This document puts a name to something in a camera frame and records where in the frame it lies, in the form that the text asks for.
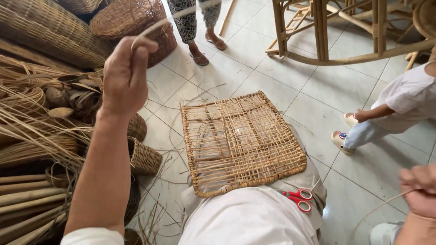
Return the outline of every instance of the white shirt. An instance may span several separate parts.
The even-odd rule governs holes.
[[[436,115],[436,78],[424,71],[427,64],[407,71],[388,84],[371,109],[386,104],[395,113],[372,122],[402,133],[419,121]]]
[[[179,245],[319,245],[315,234],[293,201],[269,187],[247,187],[205,201],[191,216]],[[76,230],[61,241],[121,244],[121,234],[105,228]]]

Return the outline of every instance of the rattan mat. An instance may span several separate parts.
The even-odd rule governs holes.
[[[195,194],[213,197],[298,174],[306,154],[262,91],[183,106],[182,123]]]

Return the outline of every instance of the child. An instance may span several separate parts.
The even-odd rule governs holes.
[[[346,113],[350,132],[334,131],[331,140],[346,155],[388,134],[402,133],[436,115],[436,62],[423,64],[397,77],[381,92],[371,110]]]

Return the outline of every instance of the hand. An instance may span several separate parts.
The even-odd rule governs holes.
[[[148,97],[147,63],[149,53],[157,50],[156,42],[141,39],[131,51],[136,37],[124,37],[105,62],[103,103],[100,114],[118,119],[130,118],[144,106]]]
[[[402,169],[399,177],[403,192],[417,189],[404,195],[410,211],[423,217],[436,218],[436,163],[415,166],[411,170]]]
[[[369,119],[366,115],[366,111],[362,111],[360,109],[357,109],[357,112],[354,114],[354,116],[356,117],[357,121],[359,121],[359,123],[363,123],[364,121]]]

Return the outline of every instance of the child's leg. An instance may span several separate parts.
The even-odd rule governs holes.
[[[390,133],[392,133],[390,130],[381,128],[371,123],[370,120],[358,123],[351,128],[345,138],[344,148],[353,150],[374,140],[381,139]]]

